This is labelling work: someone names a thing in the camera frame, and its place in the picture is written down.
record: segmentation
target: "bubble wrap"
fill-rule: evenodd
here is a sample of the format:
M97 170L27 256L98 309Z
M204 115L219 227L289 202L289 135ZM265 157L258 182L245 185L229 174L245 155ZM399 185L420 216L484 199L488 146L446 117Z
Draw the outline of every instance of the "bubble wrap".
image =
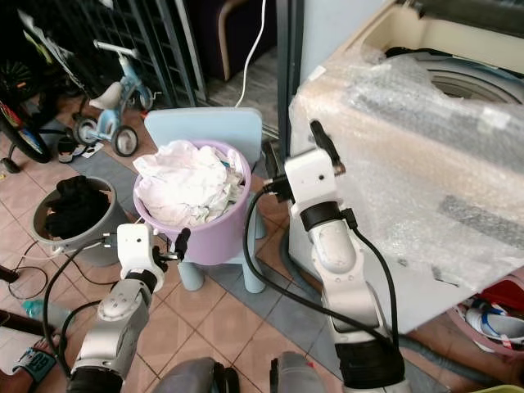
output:
M524 112L447 97L408 56L330 59L291 107L291 153L332 137L337 178L390 263L479 291L524 264Z

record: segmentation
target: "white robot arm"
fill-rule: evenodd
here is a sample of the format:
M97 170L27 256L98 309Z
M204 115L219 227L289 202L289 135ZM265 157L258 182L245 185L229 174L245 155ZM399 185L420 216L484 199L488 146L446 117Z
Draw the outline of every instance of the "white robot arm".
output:
M123 278L98 306L95 326L71 370L68 392L120 392L136 353L138 338L149 320L153 292L159 291L167 270L165 260L181 261L189 229L174 244L174 253L161 256L146 224L124 224L117 230L118 256Z
M291 158L285 165L286 176L277 182L283 185L284 199L292 199L291 214L300 216L313 243L312 258L323 282L324 308L338 318L346 317L342 321L328 316L341 361L343 390L345 393L409 393L395 325L391 337L374 291L364 278L361 245L350 234L351 229L356 230L355 217L351 210L339 209L341 199L335 174L343 173L344 165L320 123L313 122L311 128L321 148ZM85 337L73 367L69 393L120 391L131 367L138 337L149 318L151 294L161 288L167 269L158 248L152 247L151 234L151 229L144 224L118 228L123 280L98 307L97 323ZM189 231L183 231L175 242L174 255L166 258L182 260L188 237ZM252 270L256 277L267 280L254 267ZM267 283L286 295L283 288ZM286 391L296 390L288 386Z

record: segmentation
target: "water bottle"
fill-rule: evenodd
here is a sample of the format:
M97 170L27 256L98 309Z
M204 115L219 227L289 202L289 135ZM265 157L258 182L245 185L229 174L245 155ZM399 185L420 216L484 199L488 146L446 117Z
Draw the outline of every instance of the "water bottle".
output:
M37 319L38 321L43 320L43 300L27 300L22 303L22 307L28 317ZM59 305L53 303L47 303L47 323L54 326L55 328L61 329L67 316L71 314L68 309L64 309Z

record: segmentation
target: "washing machine drum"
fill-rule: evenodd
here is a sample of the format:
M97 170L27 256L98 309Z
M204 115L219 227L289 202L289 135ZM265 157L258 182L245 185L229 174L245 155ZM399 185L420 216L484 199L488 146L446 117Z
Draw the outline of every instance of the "washing machine drum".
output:
M432 83L450 97L486 102L524 103L524 80L505 70L457 57L413 52L410 56L431 74Z

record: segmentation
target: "gray bucket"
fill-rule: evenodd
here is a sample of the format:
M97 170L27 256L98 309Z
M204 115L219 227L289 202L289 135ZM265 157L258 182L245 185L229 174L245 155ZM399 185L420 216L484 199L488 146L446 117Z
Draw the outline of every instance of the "gray bucket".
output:
M120 224L127 224L129 222L122 206L120 206L116 199L116 190L110 183L101 178L88 178L88 182L97 190L111 193L108 196L110 198L109 209L107 209L107 212L100 221L88 231L80 233L78 236L61 240L52 240L49 234L46 233L45 222L48 211L46 202L60 197L60 193L57 190L43 198L36 208L33 225L31 227L33 237L41 244L48 246L51 251L55 251L59 247L63 247L63 252L74 251L85 242L102 237L103 233L116 233L116 228ZM119 261L116 247L105 248L103 246L96 246L84 250L79 254L79 258L87 264L100 267L116 264Z

